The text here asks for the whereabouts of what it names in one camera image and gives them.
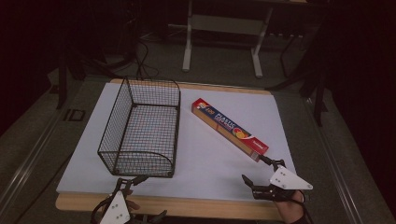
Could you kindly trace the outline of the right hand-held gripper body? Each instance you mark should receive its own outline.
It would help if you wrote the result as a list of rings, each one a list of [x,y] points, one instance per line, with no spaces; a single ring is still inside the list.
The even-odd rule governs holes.
[[[292,200],[296,190],[308,189],[313,186],[286,168],[283,160],[273,160],[274,174],[269,180],[268,186],[258,186],[257,190],[251,190],[256,200],[273,202],[287,202]]]

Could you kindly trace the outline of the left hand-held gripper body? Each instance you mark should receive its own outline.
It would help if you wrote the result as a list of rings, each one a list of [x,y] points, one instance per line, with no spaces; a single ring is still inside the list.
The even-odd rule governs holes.
[[[124,191],[131,189],[133,179],[119,178],[113,193],[105,203],[105,212],[100,220],[100,224],[126,224],[132,220],[132,215],[126,205],[126,195]]]

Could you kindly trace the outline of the black wire mesh basket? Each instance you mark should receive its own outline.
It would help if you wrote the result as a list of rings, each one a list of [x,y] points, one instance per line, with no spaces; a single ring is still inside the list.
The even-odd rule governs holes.
[[[154,78],[126,77],[117,83],[98,156],[113,175],[171,178],[176,170],[179,86]]]

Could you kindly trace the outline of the long red plastic wrap box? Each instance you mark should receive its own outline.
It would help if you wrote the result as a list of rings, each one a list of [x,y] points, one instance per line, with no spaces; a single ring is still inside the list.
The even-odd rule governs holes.
[[[269,149],[263,141],[226,117],[202,98],[191,104],[191,112],[255,162],[258,162]]]

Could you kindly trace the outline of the person's left hand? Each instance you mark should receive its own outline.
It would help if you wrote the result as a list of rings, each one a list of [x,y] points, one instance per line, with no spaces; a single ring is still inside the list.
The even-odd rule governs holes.
[[[126,189],[124,191],[124,193],[126,195],[131,195],[133,193],[133,191],[131,189]],[[134,210],[139,210],[140,209],[140,206],[137,203],[135,203],[133,201],[130,201],[130,200],[126,200],[126,205],[127,205],[127,208],[128,208],[129,212],[132,212]]]

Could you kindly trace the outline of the person's right hand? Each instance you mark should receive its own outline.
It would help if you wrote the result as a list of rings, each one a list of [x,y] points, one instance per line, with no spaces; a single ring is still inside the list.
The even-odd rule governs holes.
[[[304,216],[304,209],[300,203],[304,201],[304,195],[296,190],[292,196],[293,202],[275,202],[278,213],[285,224],[293,224]]]

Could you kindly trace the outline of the white table mat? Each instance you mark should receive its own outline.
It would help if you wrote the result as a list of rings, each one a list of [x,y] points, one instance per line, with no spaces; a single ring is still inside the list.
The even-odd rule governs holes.
[[[105,85],[57,187],[59,193],[108,194],[115,188],[117,178],[104,166],[97,149],[119,88],[114,83]],[[255,162],[191,113],[191,104],[199,98],[264,142],[269,147],[267,157],[294,169],[274,96],[183,88],[174,176],[151,177],[134,187],[134,195],[251,201],[242,176],[257,185],[269,183],[272,167]]]

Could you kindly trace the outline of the dark stand with angled legs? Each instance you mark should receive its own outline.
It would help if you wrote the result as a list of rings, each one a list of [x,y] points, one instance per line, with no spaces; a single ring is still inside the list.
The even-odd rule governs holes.
[[[290,72],[288,79],[266,87],[268,91],[280,91],[302,81],[303,85],[299,89],[299,94],[304,98],[309,98],[312,94],[315,94],[313,117],[319,127],[322,126],[321,111],[326,79],[325,70],[327,68],[326,53],[322,52],[324,46],[326,46],[326,35],[323,34],[322,28],[318,28],[314,32],[305,54]]]

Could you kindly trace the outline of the black stand with legs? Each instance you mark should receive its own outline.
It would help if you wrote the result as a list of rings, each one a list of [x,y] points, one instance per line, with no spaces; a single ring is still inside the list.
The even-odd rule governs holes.
[[[96,60],[83,54],[78,49],[73,46],[63,49],[59,55],[59,73],[58,73],[58,105],[57,108],[60,109],[66,102],[67,99],[67,72],[70,72],[72,77],[77,80],[83,80],[85,78],[85,72],[82,68],[82,64],[85,63],[89,67],[92,67],[100,75],[110,78],[120,78],[113,72],[113,69],[124,66],[128,63],[134,61],[134,56],[131,53],[127,53],[120,62],[112,64],[102,64]]]

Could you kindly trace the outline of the grey metal stand frame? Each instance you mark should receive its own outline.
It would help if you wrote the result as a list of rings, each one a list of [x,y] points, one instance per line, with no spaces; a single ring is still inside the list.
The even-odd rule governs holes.
[[[259,52],[262,47],[262,41],[264,40],[264,37],[267,32],[269,22],[272,18],[272,14],[274,11],[273,7],[268,7],[265,10],[264,19],[262,21],[194,14],[192,12],[192,8],[193,8],[193,0],[189,0],[188,18],[187,18],[187,37],[186,37],[186,46],[184,50],[184,58],[182,64],[183,72],[189,72],[191,68],[192,31],[200,30],[200,31],[257,36],[258,37],[257,43],[253,48],[250,49],[250,55],[253,63],[255,77],[256,78],[263,77]]]

